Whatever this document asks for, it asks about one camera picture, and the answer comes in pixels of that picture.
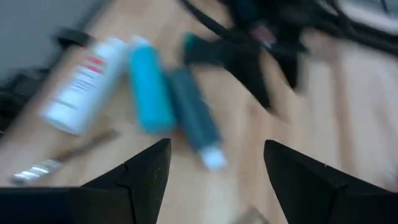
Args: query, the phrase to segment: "light wood desk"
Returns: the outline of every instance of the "light wood desk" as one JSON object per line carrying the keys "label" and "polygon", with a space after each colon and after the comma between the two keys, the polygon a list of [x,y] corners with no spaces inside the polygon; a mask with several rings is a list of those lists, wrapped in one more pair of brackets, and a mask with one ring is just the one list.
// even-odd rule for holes
{"label": "light wood desk", "polygon": [[[212,17],[228,23],[216,1],[196,3]],[[172,66],[177,64],[180,37],[189,30],[211,35],[176,0],[115,0],[90,33],[100,40],[116,36],[127,41],[134,34],[144,36],[160,50],[165,65]],[[282,119],[267,114],[228,72],[213,67],[196,69],[224,137],[229,166],[208,172],[181,134],[174,135],[170,177],[158,223],[230,223],[249,205],[255,205],[271,223],[285,223],[262,158],[266,139],[275,139],[371,183],[398,186],[397,59],[319,34],[308,34],[304,39],[312,56],[302,59],[305,91],[301,95],[288,88],[273,59],[263,55],[269,88]],[[70,52],[2,139],[2,186],[10,186],[8,178],[13,173],[87,138],[57,131],[37,116],[56,86],[68,81],[72,68],[85,54],[84,49]],[[161,138],[139,130],[126,83],[118,88],[98,120],[123,135],[71,161],[39,185],[79,186]]]}

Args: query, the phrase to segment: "tube cap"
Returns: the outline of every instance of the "tube cap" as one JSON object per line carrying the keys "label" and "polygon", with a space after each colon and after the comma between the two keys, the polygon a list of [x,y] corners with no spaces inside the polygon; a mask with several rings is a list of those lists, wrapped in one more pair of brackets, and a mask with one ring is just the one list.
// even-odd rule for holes
{"label": "tube cap", "polygon": [[216,146],[208,146],[201,149],[199,155],[209,170],[218,170],[227,165],[223,151]]}

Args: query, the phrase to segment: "bottle label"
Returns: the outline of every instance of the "bottle label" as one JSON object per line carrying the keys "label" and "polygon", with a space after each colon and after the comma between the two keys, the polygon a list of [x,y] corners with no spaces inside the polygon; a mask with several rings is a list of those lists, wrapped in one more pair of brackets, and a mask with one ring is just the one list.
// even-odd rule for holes
{"label": "bottle label", "polygon": [[105,70],[106,60],[99,55],[90,55],[85,63],[76,69],[70,86],[53,100],[70,109],[77,110],[78,105],[84,103],[84,100],[81,100],[82,97],[98,88]]}

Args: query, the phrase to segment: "white cap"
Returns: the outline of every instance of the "white cap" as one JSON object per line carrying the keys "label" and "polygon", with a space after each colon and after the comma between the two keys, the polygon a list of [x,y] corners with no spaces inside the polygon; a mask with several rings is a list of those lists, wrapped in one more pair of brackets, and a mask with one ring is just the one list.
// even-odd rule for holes
{"label": "white cap", "polygon": [[216,146],[207,146],[200,149],[199,155],[209,170],[218,170],[227,164],[223,151]]}
{"label": "white cap", "polygon": [[136,50],[138,47],[142,47],[142,46],[152,46],[152,44],[150,44],[150,42],[138,35],[132,36],[131,40],[130,40],[130,47],[132,50]]}
{"label": "white cap", "polygon": [[81,113],[57,102],[51,102],[41,115],[52,126],[70,134],[82,134],[87,128]]}

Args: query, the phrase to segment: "black clamp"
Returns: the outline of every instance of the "black clamp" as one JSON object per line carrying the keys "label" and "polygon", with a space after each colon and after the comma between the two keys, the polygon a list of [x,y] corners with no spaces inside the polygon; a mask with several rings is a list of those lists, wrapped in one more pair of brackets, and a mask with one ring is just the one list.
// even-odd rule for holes
{"label": "black clamp", "polygon": [[61,28],[56,38],[63,49],[67,49],[71,45],[85,47],[93,39],[85,32],[68,28]]}

